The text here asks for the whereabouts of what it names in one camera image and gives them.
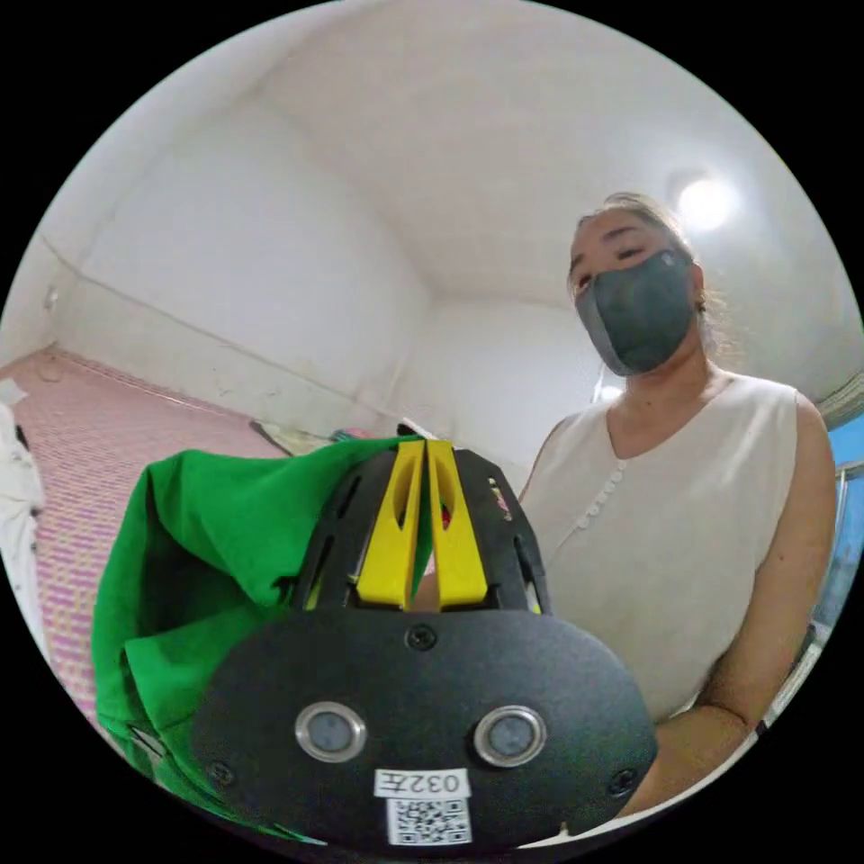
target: qr code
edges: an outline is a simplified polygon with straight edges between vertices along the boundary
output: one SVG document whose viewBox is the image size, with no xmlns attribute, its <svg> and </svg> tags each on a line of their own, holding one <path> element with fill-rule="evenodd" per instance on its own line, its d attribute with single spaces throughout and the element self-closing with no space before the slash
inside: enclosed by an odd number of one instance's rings
<svg viewBox="0 0 864 864">
<path fill-rule="evenodd" d="M 452 846 L 471 842 L 468 802 L 387 801 L 390 842 L 394 846 Z"/>
</svg>

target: green fabric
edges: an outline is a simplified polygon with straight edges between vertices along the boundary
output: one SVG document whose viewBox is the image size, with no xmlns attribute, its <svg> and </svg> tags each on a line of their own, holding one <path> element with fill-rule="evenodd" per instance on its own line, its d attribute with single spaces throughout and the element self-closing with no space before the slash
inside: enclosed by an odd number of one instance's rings
<svg viewBox="0 0 864 864">
<path fill-rule="evenodd" d="M 293 459 L 187 451 L 142 474 L 99 586 L 92 635 L 97 720 L 141 773 L 244 824 L 189 755 L 194 711 L 234 645 L 275 617 L 311 614 L 287 611 L 275 583 L 299 572 L 344 474 L 405 440 L 417 439 L 346 441 Z M 432 548 L 428 495 L 421 500 L 412 593 Z M 155 772 L 131 727 L 165 749 Z"/>
</svg>

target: pink mat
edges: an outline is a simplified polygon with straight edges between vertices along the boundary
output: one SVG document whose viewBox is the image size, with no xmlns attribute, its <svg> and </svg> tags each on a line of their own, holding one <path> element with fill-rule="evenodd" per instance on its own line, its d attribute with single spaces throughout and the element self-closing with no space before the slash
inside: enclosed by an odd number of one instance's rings
<svg viewBox="0 0 864 864">
<path fill-rule="evenodd" d="M 58 382 L 40 376 L 50 369 Z M 55 674 L 91 723 L 90 625 L 99 580 L 126 504 L 148 464 L 181 450 L 284 458 L 248 418 L 72 355 L 2 371 L 29 395 L 15 406 L 45 488 L 38 533 L 39 599 Z"/>
</svg>

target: circular sensor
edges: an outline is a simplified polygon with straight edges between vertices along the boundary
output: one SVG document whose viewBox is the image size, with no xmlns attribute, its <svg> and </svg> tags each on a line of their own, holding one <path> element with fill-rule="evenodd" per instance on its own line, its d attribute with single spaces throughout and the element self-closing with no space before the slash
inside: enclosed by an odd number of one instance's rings
<svg viewBox="0 0 864 864">
<path fill-rule="evenodd" d="M 316 702 L 304 708 L 294 724 L 294 734 L 301 748 L 321 762 L 347 762 L 366 743 L 363 720 L 338 702 Z"/>
<path fill-rule="evenodd" d="M 530 762 L 546 744 L 546 724 L 531 708 L 506 705 L 490 711 L 474 731 L 474 749 L 496 768 Z"/>
</svg>

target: face mask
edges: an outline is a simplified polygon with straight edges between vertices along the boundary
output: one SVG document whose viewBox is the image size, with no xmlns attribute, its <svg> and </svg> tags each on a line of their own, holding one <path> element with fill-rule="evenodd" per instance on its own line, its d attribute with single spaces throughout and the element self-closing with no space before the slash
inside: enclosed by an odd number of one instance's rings
<svg viewBox="0 0 864 864">
<path fill-rule="evenodd" d="M 651 372 L 679 349 L 695 314 L 690 286 L 689 262 L 670 251 L 590 280 L 576 311 L 613 374 Z"/>
</svg>

